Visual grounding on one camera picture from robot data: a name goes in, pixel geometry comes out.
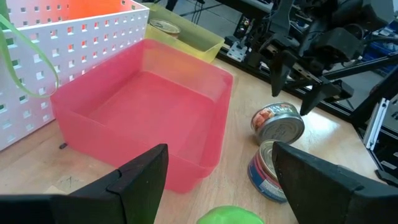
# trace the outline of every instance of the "pink translucent container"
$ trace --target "pink translucent container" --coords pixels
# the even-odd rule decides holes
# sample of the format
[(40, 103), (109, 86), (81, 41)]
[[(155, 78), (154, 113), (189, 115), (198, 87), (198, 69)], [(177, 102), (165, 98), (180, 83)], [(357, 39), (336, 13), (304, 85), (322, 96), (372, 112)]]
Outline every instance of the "pink translucent container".
[(233, 78), (154, 40), (143, 40), (51, 97), (65, 141), (119, 167), (169, 145), (166, 189), (192, 190), (220, 160)]

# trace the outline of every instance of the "white perforated organizer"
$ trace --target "white perforated organizer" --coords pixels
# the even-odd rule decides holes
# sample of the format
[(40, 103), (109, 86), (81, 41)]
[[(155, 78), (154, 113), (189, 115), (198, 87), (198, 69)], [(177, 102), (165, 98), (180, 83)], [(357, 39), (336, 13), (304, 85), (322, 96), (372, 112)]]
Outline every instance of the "white perforated organizer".
[[(66, 1), (51, 1), (49, 5), (38, 0), (8, 2), (11, 22), (43, 50), (58, 72), (61, 85), (142, 40), (149, 13), (148, 8), (136, 2), (122, 1), (126, 6), (124, 12), (65, 21), (69, 10)], [(133, 11), (130, 10), (132, 4), (136, 6)], [(47, 6), (57, 13), (35, 14), (36, 9), (47, 9)], [(55, 77), (50, 68), (12, 32), (6, 30), (5, 36), (20, 82), (40, 95), (53, 92)], [(18, 89), (1, 57), (0, 150), (54, 119), (50, 99), (30, 97)]]

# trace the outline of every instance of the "green cord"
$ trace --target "green cord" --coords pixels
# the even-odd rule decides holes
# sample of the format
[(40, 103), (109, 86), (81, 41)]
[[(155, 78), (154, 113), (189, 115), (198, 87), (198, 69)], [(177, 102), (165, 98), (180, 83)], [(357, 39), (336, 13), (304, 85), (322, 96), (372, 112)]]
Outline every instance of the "green cord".
[(36, 46), (35, 44), (33, 44), (27, 37), (25, 37), (21, 32), (19, 32), (19, 30), (17, 30), (3, 15), (0, 14), (0, 24), (2, 24), (3, 26), (5, 26), (7, 29), (11, 30), (11, 32), (13, 32), (16, 36), (18, 36), (21, 40), (23, 40), (25, 43), (27, 43), (27, 45), (29, 45), (29, 47), (31, 47), (33, 50), (35, 50), (37, 52), (37, 54), (39, 55), (39, 57), (51, 68), (51, 71), (54, 73), (55, 75), (55, 80), (56, 80), (56, 85), (55, 85), (55, 90), (54, 92), (52, 92), (49, 95), (39, 95), (36, 93), (32, 93), (30, 90), (28, 90), (18, 79), (17, 73), (15, 72), (14, 66), (12, 65), (12, 60), (11, 60), (11, 56), (10, 53), (8, 51), (8, 46), (7, 46), (7, 40), (6, 37), (4, 35), (4, 31), (2, 29), (0, 29), (0, 54), (3, 55), (4, 57), (4, 61), (6, 63), (6, 67), (8, 69), (8, 72), (11, 75), (12, 80), (14, 81), (14, 83), (24, 92), (26, 92), (28, 95), (30, 96), (34, 96), (34, 97), (38, 97), (38, 98), (46, 98), (46, 97), (50, 97), (51, 95), (53, 95), (55, 93), (55, 91), (58, 89), (59, 87), (59, 77), (57, 75), (57, 72), (54, 69), (54, 66), (52, 65), (52, 63), (50, 62), (50, 60), (47, 58), (47, 56), (45, 56), (45, 54), (43, 53), (43, 51), (41, 51), (39, 49), (38, 46)]

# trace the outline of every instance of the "wooden table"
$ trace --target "wooden table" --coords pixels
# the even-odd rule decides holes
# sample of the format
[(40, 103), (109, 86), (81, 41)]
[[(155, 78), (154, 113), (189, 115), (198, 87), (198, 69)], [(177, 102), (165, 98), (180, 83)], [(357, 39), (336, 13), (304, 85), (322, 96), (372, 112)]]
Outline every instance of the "wooden table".
[[(192, 192), (179, 195), (166, 190), (155, 223), (195, 223), (220, 205), (246, 208), (266, 223), (297, 223), (289, 204), (264, 198), (252, 186), (246, 171), (258, 149), (250, 127), (253, 113), (278, 101), (300, 108), (301, 100), (284, 92), (273, 98), (268, 83), (219, 60), (214, 64), (234, 76), (220, 163)], [(303, 120), (305, 132), (294, 147), (377, 179), (376, 165), (349, 123), (318, 108)], [(55, 121), (0, 152), (0, 194), (67, 194), (114, 169), (69, 147), (59, 150), (61, 143), (62, 135)]]

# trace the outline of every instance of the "tin can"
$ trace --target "tin can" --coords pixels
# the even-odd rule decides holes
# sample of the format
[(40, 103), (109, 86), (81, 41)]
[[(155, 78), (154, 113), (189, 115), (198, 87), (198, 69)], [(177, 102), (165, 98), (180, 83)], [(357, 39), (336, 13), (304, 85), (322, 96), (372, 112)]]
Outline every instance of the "tin can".
[(149, 24), (174, 38), (177, 38), (181, 33), (181, 29), (178, 26), (162, 19), (151, 19)]
[(259, 144), (270, 139), (291, 144), (300, 138), (305, 126), (294, 105), (280, 102), (258, 110), (251, 119), (251, 128)]
[(279, 185), (272, 164), (272, 145), (275, 141), (265, 141), (260, 145), (248, 166), (249, 179), (257, 190), (266, 198), (275, 202), (287, 202), (286, 196)]

